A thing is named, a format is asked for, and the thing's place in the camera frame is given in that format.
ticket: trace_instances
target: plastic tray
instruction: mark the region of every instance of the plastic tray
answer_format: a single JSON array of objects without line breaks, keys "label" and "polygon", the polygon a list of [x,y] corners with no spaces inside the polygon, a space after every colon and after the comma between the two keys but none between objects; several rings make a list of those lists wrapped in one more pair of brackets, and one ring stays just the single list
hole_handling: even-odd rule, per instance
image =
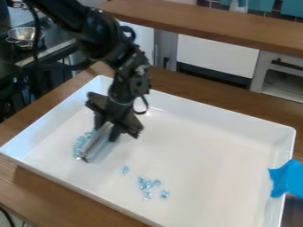
[{"label": "plastic tray", "polygon": [[[20,166],[152,226],[279,227],[285,197],[270,198],[268,168],[292,155],[293,128],[153,90],[145,126],[122,135],[93,163],[75,160],[73,144],[93,127],[88,91],[105,94],[99,76],[0,150]],[[125,176],[120,169],[127,165]],[[136,178],[162,181],[145,200]]]}]

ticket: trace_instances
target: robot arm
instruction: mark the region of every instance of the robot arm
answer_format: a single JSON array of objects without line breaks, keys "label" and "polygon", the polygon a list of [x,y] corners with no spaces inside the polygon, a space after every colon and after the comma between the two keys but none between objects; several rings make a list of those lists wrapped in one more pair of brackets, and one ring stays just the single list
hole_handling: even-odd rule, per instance
[{"label": "robot arm", "polygon": [[90,92],[86,106],[95,113],[95,130],[113,124],[110,141],[120,133],[137,138],[143,125],[135,117],[133,103],[149,93],[149,62],[127,37],[117,20],[76,0],[27,0],[74,35],[80,50],[91,60],[103,60],[114,70],[108,96]]}]

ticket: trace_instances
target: cabinet door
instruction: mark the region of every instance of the cabinet door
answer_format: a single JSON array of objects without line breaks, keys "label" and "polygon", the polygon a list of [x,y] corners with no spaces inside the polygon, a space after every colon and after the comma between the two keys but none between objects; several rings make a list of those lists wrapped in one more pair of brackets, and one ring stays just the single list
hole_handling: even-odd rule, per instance
[{"label": "cabinet door", "polygon": [[120,21],[120,24],[122,26],[129,26],[134,29],[136,33],[135,44],[140,46],[140,49],[145,52],[146,57],[148,60],[150,60],[150,64],[153,65],[154,29],[151,27],[135,25],[123,21]]},{"label": "cabinet door", "polygon": [[182,63],[253,78],[259,50],[179,35],[178,57]]}]

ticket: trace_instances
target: wooden countertop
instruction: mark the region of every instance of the wooden countertop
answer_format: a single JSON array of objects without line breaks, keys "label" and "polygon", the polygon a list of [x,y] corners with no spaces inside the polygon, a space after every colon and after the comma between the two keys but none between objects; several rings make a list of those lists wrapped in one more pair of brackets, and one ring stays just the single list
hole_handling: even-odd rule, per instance
[{"label": "wooden countertop", "polygon": [[[294,158],[303,161],[303,105],[164,69],[152,68],[151,73],[155,90],[292,126],[297,130]],[[0,146],[97,74],[113,72],[97,63],[5,121],[0,125]],[[2,154],[0,202],[21,218],[42,227],[146,226],[20,168]]]},{"label": "wooden countertop", "polygon": [[113,0],[99,7],[119,20],[303,58],[303,24],[161,0]]}]

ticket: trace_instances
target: floor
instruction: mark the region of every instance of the floor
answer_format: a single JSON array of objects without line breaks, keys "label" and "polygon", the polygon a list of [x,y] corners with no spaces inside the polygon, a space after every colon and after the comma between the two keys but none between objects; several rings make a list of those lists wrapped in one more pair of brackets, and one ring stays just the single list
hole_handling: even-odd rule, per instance
[{"label": "floor", "polygon": [[[18,217],[9,214],[11,216],[11,219],[13,221],[13,223],[15,224],[15,227],[31,227],[30,225],[24,223],[23,221],[21,221]],[[1,227],[11,227],[10,223],[7,221],[5,215],[0,212],[0,226]]]}]

